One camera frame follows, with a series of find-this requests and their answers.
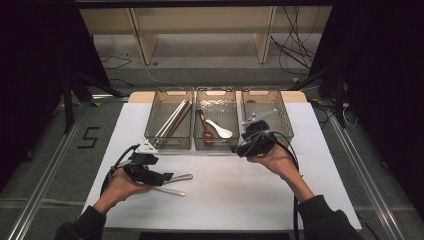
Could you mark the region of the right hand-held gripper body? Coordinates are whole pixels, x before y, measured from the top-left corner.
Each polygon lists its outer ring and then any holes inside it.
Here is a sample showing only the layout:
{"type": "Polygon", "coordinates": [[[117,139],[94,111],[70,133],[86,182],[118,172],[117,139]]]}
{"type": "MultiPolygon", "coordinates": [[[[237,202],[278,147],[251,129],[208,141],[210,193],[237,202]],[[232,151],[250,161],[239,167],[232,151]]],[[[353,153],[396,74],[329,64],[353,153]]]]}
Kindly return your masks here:
{"type": "Polygon", "coordinates": [[[252,113],[242,125],[246,127],[242,134],[243,141],[235,148],[239,157],[252,157],[268,154],[278,142],[274,131],[270,128],[265,118],[278,112],[271,111],[252,113]]]}

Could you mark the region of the metal floor rail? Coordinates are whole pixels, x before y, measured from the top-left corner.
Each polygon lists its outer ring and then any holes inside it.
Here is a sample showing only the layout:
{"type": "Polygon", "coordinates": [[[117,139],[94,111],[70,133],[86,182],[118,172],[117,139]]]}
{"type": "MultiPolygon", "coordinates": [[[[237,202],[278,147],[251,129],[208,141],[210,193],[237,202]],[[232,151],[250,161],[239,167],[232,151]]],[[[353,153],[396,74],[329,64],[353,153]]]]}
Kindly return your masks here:
{"type": "Polygon", "coordinates": [[[388,238],[390,240],[406,240],[394,213],[378,190],[375,181],[367,170],[347,131],[340,126],[334,116],[330,117],[330,122],[388,238]]]}
{"type": "Polygon", "coordinates": [[[64,134],[56,148],[53,156],[50,158],[49,164],[43,172],[41,179],[38,181],[35,190],[31,197],[26,201],[23,210],[15,221],[13,228],[8,234],[7,240],[24,240],[50,185],[58,171],[64,156],[67,153],[70,143],[72,142],[75,132],[81,118],[89,108],[88,103],[81,103],[75,110],[74,123],[69,128],[69,131],[64,134]]]}

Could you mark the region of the black curtain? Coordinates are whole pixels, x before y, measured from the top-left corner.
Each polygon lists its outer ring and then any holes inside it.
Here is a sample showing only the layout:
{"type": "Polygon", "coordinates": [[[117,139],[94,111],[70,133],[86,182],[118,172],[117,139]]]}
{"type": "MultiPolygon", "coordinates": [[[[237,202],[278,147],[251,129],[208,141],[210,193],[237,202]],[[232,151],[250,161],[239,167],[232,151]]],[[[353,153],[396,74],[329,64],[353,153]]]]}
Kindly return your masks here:
{"type": "Polygon", "coordinates": [[[75,0],[0,0],[0,191],[75,72],[110,84],[75,0]]]}
{"type": "Polygon", "coordinates": [[[424,0],[330,0],[310,72],[340,53],[350,104],[424,218],[424,0]]]}

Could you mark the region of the black frame bar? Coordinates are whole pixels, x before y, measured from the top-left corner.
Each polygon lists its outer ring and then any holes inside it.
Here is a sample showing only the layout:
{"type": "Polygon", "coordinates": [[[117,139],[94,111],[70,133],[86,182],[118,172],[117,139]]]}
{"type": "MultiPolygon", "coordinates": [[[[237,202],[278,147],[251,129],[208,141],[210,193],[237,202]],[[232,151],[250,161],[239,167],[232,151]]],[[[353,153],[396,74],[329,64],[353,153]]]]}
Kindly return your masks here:
{"type": "Polygon", "coordinates": [[[333,6],[337,0],[74,0],[79,8],[333,6]]]}

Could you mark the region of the person's left hand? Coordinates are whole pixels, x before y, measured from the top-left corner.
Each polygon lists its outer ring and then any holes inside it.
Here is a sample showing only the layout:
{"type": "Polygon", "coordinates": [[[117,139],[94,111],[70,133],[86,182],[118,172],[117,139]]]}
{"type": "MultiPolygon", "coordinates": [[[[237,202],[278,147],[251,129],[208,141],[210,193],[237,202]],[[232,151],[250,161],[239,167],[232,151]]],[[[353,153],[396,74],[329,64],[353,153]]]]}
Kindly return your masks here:
{"type": "Polygon", "coordinates": [[[128,197],[152,189],[151,185],[132,181],[123,169],[118,169],[94,204],[94,208],[101,214],[106,214],[111,208],[128,197]]]}

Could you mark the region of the person's right hand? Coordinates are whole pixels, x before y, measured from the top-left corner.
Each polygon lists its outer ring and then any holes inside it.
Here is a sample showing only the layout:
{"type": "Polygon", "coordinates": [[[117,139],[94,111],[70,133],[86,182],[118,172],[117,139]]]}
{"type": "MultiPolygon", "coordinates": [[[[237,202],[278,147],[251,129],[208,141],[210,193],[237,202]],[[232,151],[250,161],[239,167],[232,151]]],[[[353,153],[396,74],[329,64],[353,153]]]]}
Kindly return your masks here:
{"type": "Polygon", "coordinates": [[[274,146],[272,150],[264,156],[251,156],[247,158],[250,163],[263,165],[272,173],[278,175],[287,183],[293,183],[302,179],[299,171],[293,163],[288,151],[280,146],[274,146]]]}

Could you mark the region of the brown wooden spoon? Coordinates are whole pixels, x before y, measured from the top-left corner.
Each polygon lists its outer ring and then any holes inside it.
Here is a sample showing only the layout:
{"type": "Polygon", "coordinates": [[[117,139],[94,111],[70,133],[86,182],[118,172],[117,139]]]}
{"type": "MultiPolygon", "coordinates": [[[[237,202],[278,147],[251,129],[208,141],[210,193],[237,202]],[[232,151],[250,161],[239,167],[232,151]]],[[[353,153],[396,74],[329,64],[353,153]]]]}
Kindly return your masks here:
{"type": "Polygon", "coordinates": [[[203,110],[202,109],[199,110],[199,116],[200,116],[201,123],[203,125],[203,134],[202,134],[202,136],[205,139],[209,139],[209,140],[213,139],[214,138],[214,135],[213,135],[213,133],[207,127],[206,119],[205,119],[205,116],[204,116],[204,113],[203,113],[203,110]]]}

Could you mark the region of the white table cover sheet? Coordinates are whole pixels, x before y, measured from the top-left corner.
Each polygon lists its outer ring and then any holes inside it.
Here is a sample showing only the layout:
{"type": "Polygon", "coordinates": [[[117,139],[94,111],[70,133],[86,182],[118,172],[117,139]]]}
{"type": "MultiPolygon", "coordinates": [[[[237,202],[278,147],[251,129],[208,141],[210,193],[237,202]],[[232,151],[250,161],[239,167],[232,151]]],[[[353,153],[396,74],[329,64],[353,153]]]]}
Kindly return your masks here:
{"type": "MultiPolygon", "coordinates": [[[[354,228],[360,226],[315,113],[308,103],[286,106],[294,131],[291,144],[300,172],[333,210],[341,209],[354,228]]],[[[129,197],[107,215],[109,228],[170,231],[289,231],[293,229],[293,194],[285,182],[259,164],[233,153],[196,150],[162,154],[157,172],[193,174],[167,185],[180,197],[149,191],[129,197]]]]}

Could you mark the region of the transparent grey plastic bin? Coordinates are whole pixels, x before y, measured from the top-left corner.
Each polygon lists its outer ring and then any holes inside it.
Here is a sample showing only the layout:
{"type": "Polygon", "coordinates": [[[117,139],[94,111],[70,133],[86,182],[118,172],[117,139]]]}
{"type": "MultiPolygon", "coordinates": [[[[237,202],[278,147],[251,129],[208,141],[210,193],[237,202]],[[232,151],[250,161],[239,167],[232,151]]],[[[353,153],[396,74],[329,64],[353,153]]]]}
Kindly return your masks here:
{"type": "Polygon", "coordinates": [[[294,132],[280,91],[251,87],[245,88],[241,96],[243,139],[266,132],[288,147],[294,132]]]}
{"type": "Polygon", "coordinates": [[[197,151],[230,152],[239,142],[239,121],[236,92],[233,87],[198,87],[196,89],[194,144],[197,151]],[[202,109],[205,119],[210,119],[222,128],[230,130],[233,136],[221,138],[215,128],[207,122],[208,129],[214,138],[205,139],[199,110],[202,109]]]}
{"type": "Polygon", "coordinates": [[[177,151],[191,148],[193,99],[194,89],[190,87],[159,88],[155,92],[144,136],[156,150],[177,151]],[[186,138],[172,139],[171,141],[163,137],[156,137],[159,129],[183,100],[188,100],[192,104],[189,115],[189,135],[186,138]]]}

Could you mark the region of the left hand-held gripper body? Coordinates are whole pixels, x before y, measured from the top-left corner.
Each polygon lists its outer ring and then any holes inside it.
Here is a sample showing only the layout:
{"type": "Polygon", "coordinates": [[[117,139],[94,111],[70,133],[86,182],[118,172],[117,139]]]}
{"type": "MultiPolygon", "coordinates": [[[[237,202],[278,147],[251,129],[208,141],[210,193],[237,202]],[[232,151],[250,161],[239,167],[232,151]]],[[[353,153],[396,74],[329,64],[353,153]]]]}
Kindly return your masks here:
{"type": "Polygon", "coordinates": [[[155,165],[158,162],[158,158],[152,154],[137,153],[136,149],[138,147],[139,144],[128,148],[133,153],[123,165],[123,170],[132,181],[153,186],[162,186],[166,181],[166,175],[149,169],[149,165],[155,165]]]}

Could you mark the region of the beige wooden desk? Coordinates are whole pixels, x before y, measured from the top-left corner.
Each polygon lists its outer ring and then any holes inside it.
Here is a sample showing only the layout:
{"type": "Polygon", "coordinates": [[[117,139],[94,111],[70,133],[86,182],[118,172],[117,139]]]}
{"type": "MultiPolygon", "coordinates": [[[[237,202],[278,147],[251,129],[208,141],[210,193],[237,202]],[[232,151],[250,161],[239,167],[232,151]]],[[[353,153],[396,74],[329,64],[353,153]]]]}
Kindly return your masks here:
{"type": "Polygon", "coordinates": [[[160,34],[245,33],[253,37],[258,61],[267,61],[273,33],[321,33],[330,6],[106,8],[80,11],[92,35],[131,35],[141,62],[151,62],[160,34]]]}

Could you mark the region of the black tripod stand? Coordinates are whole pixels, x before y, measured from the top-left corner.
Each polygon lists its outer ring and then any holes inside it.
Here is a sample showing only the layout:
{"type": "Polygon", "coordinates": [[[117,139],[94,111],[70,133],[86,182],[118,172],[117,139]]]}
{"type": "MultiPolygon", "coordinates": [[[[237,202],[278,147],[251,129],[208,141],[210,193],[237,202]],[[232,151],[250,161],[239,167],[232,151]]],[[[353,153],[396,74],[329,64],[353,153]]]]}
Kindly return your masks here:
{"type": "Polygon", "coordinates": [[[321,70],[309,75],[304,81],[296,83],[289,91],[299,91],[304,87],[320,80],[318,95],[324,98],[335,98],[335,115],[342,128],[346,127],[343,117],[344,103],[344,74],[336,64],[329,64],[321,70]]]}
{"type": "Polygon", "coordinates": [[[72,94],[74,94],[77,99],[83,103],[88,103],[93,100],[93,95],[88,90],[88,85],[97,87],[114,97],[124,97],[123,93],[113,89],[110,85],[104,84],[100,80],[83,73],[82,71],[68,72],[62,81],[63,103],[65,108],[65,134],[71,130],[74,124],[72,94]]]}

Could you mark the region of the wide-handled silver metal utensil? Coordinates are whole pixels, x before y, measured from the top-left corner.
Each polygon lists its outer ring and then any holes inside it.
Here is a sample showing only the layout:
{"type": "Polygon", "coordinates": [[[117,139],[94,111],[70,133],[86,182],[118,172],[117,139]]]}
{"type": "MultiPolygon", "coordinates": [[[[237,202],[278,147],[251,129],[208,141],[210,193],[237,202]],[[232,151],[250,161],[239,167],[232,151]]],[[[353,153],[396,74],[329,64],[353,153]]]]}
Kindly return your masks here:
{"type": "Polygon", "coordinates": [[[178,182],[178,181],[191,180],[191,179],[193,179],[193,174],[184,174],[184,175],[172,177],[170,180],[165,181],[163,183],[163,185],[170,184],[170,183],[173,183],[173,182],[178,182]]]}

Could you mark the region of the white ceramic spoon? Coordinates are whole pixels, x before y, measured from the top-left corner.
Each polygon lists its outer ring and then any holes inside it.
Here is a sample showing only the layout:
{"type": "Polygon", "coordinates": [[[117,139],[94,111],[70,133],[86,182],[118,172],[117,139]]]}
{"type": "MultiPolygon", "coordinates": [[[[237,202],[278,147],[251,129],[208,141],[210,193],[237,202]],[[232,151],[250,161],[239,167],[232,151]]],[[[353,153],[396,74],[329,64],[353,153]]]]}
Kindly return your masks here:
{"type": "Polygon", "coordinates": [[[221,138],[228,139],[233,136],[233,133],[230,130],[220,127],[215,122],[210,119],[207,119],[206,122],[215,128],[216,132],[221,138]]]}

